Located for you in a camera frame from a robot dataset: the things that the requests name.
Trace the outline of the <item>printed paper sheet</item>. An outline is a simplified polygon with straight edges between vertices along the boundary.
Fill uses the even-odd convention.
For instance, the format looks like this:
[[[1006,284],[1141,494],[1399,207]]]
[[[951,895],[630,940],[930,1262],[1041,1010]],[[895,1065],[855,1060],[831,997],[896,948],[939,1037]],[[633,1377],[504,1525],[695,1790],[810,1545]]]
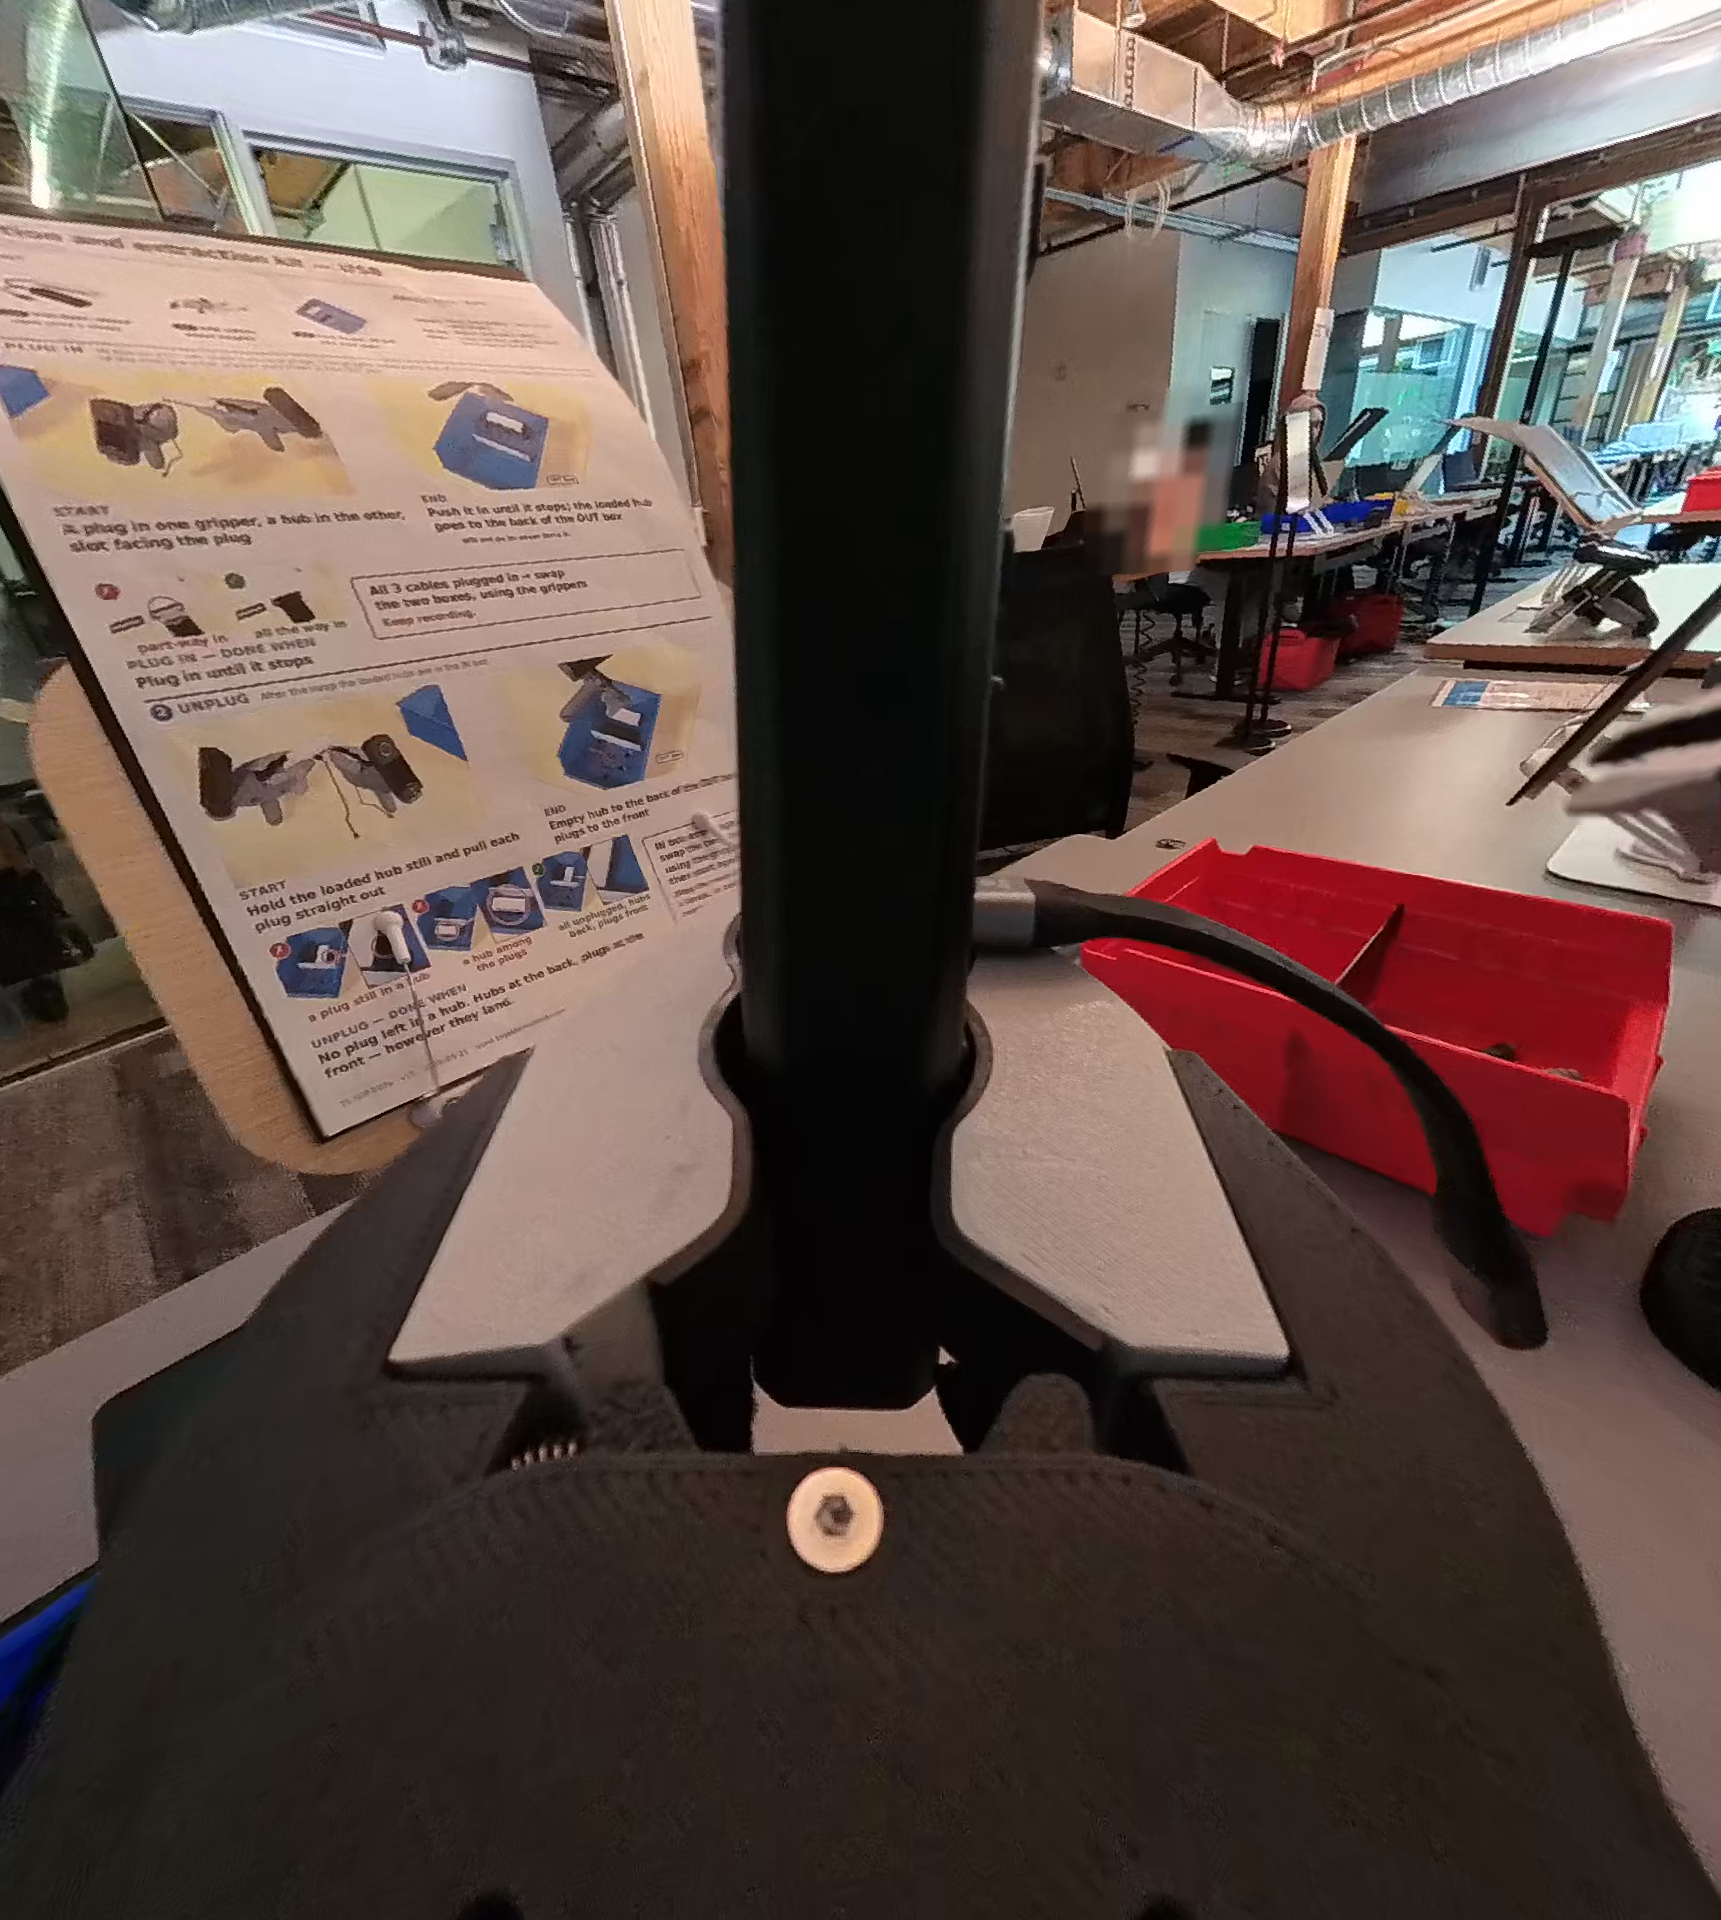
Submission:
[[[1477,712],[1533,712],[1583,717],[1600,708],[1614,683],[1576,678],[1445,678],[1433,698],[1433,708]]]

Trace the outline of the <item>white document stand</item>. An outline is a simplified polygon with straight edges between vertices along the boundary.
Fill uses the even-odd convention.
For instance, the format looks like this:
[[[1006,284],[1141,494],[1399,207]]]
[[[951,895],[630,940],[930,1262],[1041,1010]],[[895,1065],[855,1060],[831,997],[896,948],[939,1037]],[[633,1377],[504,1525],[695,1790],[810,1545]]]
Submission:
[[[1675,659],[1699,643],[1718,623],[1721,587],[1688,614],[1662,646],[1628,667],[1614,681],[1616,691],[1600,708],[1595,708],[1564,730],[1547,753],[1525,767],[1525,780],[1511,797],[1511,803],[1523,805],[1556,789],[1564,794],[1566,806],[1564,776],[1568,772],[1591,763],[1592,757],[1605,757],[1606,760],[1622,759],[1625,734],[1628,728],[1640,724],[1649,712],[1637,717],[1632,723],[1626,723],[1625,717],[1640,706],[1646,691],[1668,672]],[[1574,820],[1574,829],[1568,830],[1561,848],[1548,859],[1548,876],[1576,887],[1655,901],[1675,901],[1721,913],[1721,878],[1679,876],[1659,864],[1646,864],[1628,853],[1628,845],[1614,823],[1588,815],[1566,815]]]
[[[1659,614],[1642,582],[1659,567],[1659,556],[1622,540],[1630,528],[1646,527],[1649,516],[1621,484],[1583,446],[1551,426],[1485,416],[1456,416],[1450,426],[1511,449],[1583,537],[1573,561],[1543,593],[1527,635],[1551,641],[1650,641]]]

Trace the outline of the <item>black usb hub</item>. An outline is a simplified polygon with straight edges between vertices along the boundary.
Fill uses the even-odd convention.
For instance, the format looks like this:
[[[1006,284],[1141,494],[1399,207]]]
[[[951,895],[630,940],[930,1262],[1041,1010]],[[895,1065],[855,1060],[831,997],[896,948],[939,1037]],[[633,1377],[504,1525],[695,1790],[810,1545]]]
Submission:
[[[779,1405],[929,1391],[1043,7],[723,7],[741,1063]]]

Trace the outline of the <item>wooden poster board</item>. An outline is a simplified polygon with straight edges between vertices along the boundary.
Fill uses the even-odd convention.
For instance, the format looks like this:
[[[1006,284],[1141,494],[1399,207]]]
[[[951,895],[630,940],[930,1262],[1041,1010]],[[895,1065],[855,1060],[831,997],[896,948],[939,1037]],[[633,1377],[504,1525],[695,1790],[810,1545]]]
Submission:
[[[152,824],[115,744],[67,664],[40,687],[28,724],[36,780],[89,885],[230,1141],[301,1177],[370,1174],[392,1165],[473,1081],[320,1141],[291,1090],[230,948]]]

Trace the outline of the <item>printed instruction poster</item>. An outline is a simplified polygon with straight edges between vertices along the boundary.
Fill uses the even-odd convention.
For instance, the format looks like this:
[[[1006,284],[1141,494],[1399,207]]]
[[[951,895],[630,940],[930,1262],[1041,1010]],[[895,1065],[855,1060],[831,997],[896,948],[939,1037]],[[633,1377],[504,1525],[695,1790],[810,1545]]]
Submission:
[[[312,1139],[732,913],[726,609],[526,279],[0,210],[0,494]]]

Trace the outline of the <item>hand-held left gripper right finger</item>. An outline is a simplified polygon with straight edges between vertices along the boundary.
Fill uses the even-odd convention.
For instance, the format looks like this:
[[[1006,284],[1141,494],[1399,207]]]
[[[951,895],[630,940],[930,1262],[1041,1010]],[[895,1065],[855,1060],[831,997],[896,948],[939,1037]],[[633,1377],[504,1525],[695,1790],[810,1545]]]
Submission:
[[[1122,1375],[1279,1379],[1289,1339],[1159,1034],[1095,980],[968,984],[943,1225]]]

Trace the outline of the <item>silver ceiling duct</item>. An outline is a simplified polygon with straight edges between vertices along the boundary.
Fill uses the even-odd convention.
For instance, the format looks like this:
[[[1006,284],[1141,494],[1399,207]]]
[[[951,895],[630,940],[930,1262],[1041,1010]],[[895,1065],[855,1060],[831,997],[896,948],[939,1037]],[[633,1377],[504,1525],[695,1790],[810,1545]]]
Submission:
[[[1480,31],[1448,53],[1399,61],[1371,81],[1262,103],[1235,97],[1200,61],[1142,32],[1077,5],[1048,5],[1041,118],[1056,133],[1126,155],[1208,155],[1269,170],[1574,65],[1703,39],[1721,50],[1721,5],[1588,5]]]

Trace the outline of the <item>large black office chair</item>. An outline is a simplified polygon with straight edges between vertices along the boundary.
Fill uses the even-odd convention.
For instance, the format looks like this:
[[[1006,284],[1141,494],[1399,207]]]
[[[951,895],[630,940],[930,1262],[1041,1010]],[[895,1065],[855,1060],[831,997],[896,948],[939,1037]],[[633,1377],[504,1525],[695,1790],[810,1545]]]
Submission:
[[[1132,789],[1132,710],[1113,574],[1087,542],[1013,553],[1003,571],[981,853],[1117,839]]]

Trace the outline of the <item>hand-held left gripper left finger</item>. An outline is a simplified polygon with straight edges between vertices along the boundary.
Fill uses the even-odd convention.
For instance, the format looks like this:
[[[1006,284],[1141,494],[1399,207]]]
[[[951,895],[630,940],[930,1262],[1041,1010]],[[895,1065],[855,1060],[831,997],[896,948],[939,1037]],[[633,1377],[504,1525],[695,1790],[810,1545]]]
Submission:
[[[692,919],[542,1028],[394,1336],[398,1370],[532,1362],[728,1237],[751,1191],[720,1065],[734,939],[734,919]]]

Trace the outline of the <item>red storage crate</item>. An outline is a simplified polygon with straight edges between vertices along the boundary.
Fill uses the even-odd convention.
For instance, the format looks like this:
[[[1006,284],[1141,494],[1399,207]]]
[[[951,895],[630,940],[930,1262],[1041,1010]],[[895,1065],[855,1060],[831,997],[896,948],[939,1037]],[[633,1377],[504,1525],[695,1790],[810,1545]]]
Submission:
[[[1394,650],[1403,620],[1400,594],[1344,589],[1260,645],[1258,688],[1264,694],[1318,691],[1340,664]]]

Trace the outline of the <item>red plastic bin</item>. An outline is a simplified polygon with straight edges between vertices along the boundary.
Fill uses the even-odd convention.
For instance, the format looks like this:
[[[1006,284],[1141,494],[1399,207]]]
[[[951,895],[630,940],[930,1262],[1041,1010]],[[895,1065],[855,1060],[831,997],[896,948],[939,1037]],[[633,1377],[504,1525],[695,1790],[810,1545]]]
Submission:
[[[1334,984],[1389,910],[1400,937],[1362,1005],[1458,1097],[1502,1211],[1530,1237],[1609,1223],[1632,1184],[1661,1069],[1675,933],[1657,919],[1359,862],[1207,841],[1132,896],[1241,933]],[[1393,1072],[1282,997],[1122,940],[1082,964],[1286,1141],[1433,1191]]]

